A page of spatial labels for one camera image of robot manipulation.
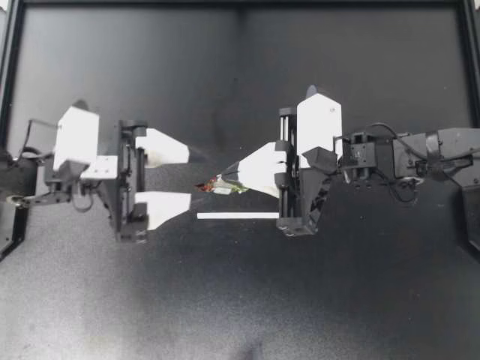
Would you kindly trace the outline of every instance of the black table surface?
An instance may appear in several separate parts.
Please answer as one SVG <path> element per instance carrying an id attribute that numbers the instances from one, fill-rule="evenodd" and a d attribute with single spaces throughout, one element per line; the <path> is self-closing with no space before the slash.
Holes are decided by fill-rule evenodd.
<path id="1" fill-rule="evenodd" d="M 312 83 L 342 104 L 344 131 L 476 124 L 449 7 L 32 7 L 8 146 L 84 99 L 103 144 L 143 119 L 200 150 L 205 163 L 148 171 L 149 190 L 191 192 L 276 140 L 278 108 Z M 53 141 L 34 129 L 32 145 Z M 252 191 L 197 211 L 275 206 Z M 0 358 L 479 358 L 480 263 L 453 185 L 428 181 L 404 208 L 336 184 L 307 238 L 195 215 L 136 245 L 115 243 L 98 202 L 33 209 L 0 262 Z"/>

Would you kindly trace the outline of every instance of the white stick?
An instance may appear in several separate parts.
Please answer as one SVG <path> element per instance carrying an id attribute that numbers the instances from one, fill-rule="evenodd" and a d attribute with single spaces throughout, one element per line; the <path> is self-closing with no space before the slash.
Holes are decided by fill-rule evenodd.
<path id="1" fill-rule="evenodd" d="M 277 212 L 199 212 L 196 218 L 205 219 L 278 219 Z"/>

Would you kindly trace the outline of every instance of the black frame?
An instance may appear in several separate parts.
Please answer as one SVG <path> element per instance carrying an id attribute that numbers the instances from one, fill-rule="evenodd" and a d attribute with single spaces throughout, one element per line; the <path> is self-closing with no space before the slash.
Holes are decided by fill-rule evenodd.
<path id="1" fill-rule="evenodd" d="M 23 30 L 23 19 L 31 5 L 355 5 L 355 6 L 421 6 L 450 5 L 457 12 L 463 55 L 469 79 L 469 95 L 475 126 L 480 127 L 480 18 L 473 0 L 10 0 L 4 37 L 0 49 L 0 147 L 7 144 L 17 58 Z M 26 210 L 16 210 L 12 238 L 22 240 L 26 228 Z"/>

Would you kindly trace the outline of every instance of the black cable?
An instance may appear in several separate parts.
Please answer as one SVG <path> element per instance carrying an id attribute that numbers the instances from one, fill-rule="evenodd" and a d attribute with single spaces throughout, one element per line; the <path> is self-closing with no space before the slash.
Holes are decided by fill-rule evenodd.
<path id="1" fill-rule="evenodd" d="M 30 120 L 28 120 L 28 126 L 27 126 L 27 132 L 26 132 L 26 135 L 25 135 L 25 140 L 23 141 L 23 145 L 20 148 L 18 158 L 14 162 L 15 164 L 18 164 L 18 162 L 20 161 L 20 159 L 23 156 L 23 153 L 28 152 L 28 151 L 26 151 L 26 149 L 34 149 L 31 146 L 27 146 L 27 142 L 29 141 L 30 132 L 32 130 L 32 125 L 33 124 L 42 125 L 42 126 L 45 126 L 47 128 L 54 128 L 54 129 L 56 129 L 58 127 L 57 125 L 50 124 L 49 122 L 46 122 L 46 121 L 43 121 L 43 120 L 38 120 L 36 118 L 31 118 Z"/>
<path id="2" fill-rule="evenodd" d="M 90 199 L 90 203 L 85 207 L 85 208 L 79 208 L 77 204 L 75 203 L 75 196 L 72 195 L 72 205 L 75 210 L 77 210 L 80 213 L 86 213 L 88 210 L 90 210 L 93 206 L 93 196 L 92 193 L 88 194 L 88 198 Z"/>
<path id="3" fill-rule="evenodd" d="M 385 184 L 388 186 L 388 192 L 395 200 L 400 203 L 410 204 L 411 206 L 416 204 L 418 197 L 415 190 L 412 190 L 413 196 L 411 199 L 404 199 L 395 188 L 396 181 L 392 181 L 382 170 L 375 169 L 373 173 L 377 174 L 385 182 Z"/>

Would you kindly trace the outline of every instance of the candy wrapper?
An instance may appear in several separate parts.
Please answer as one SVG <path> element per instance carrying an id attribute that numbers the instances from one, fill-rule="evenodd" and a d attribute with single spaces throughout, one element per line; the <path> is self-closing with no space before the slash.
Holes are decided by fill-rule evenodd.
<path id="1" fill-rule="evenodd" d="M 247 187 L 242 186 L 238 182 L 234 183 L 224 181 L 221 174 L 211 178 L 204 184 L 197 184 L 195 187 L 206 193 L 215 193 L 220 195 L 230 195 L 232 193 L 241 194 L 248 190 Z"/>

